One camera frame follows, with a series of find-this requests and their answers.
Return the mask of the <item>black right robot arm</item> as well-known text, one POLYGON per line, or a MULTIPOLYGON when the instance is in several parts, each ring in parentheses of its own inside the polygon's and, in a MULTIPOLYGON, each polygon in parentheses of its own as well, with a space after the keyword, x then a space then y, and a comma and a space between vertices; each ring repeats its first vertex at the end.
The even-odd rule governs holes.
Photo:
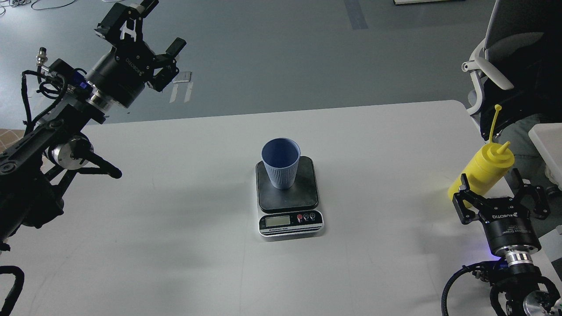
POLYGON ((559 316, 561 294, 552 280, 542 274, 532 260, 541 250, 531 218, 550 215, 542 186, 522 181, 515 170, 519 190, 513 197, 485 198, 472 190, 466 174, 461 174, 452 203, 464 225, 478 221, 496 261, 462 266, 446 282, 441 295, 441 314, 448 315, 448 294, 454 282, 470 273, 490 285, 490 306, 498 316, 559 316))

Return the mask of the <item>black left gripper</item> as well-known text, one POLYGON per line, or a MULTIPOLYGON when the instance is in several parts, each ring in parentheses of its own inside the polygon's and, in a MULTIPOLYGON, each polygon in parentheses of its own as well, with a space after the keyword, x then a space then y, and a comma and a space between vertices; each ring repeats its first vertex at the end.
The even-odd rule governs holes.
POLYGON ((159 3, 114 3, 94 30, 115 47, 97 62, 86 79, 124 108, 131 106, 146 83, 154 91, 162 92, 179 73, 177 56, 185 48, 186 40, 175 38, 165 53, 156 56, 146 44, 123 44, 143 42, 143 20, 159 3))

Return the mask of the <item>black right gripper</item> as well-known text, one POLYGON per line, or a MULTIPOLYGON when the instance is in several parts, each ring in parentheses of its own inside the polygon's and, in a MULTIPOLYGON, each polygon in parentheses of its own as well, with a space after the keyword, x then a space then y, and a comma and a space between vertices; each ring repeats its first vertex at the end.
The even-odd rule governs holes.
POLYGON ((452 196, 461 224, 468 225, 479 220, 490 253, 496 257, 504 257, 510 251, 534 254, 541 250, 530 218, 545 220, 551 214, 542 186, 525 183, 517 168, 512 168, 511 178, 516 186, 513 197, 485 199, 472 192, 467 175, 462 173, 458 192, 452 196), (526 198, 533 200, 532 210, 522 203, 526 198), (478 214, 471 210, 472 207, 478 210, 478 214))

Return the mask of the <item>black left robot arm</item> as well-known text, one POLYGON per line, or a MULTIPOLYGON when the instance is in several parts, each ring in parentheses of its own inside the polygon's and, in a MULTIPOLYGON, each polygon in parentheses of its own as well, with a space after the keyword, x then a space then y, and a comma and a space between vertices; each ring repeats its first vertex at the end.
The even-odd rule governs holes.
POLYGON ((184 39, 163 54, 143 40, 143 21, 158 3, 115 3, 95 30, 111 50, 89 72, 61 59, 47 65, 44 47, 36 70, 22 72, 24 135, 1 154, 1 252, 10 251, 7 240, 20 226, 39 229, 64 213, 63 196, 77 174, 122 176, 94 152, 82 128, 102 124, 113 106, 128 108, 146 86, 162 92, 179 74, 184 39))

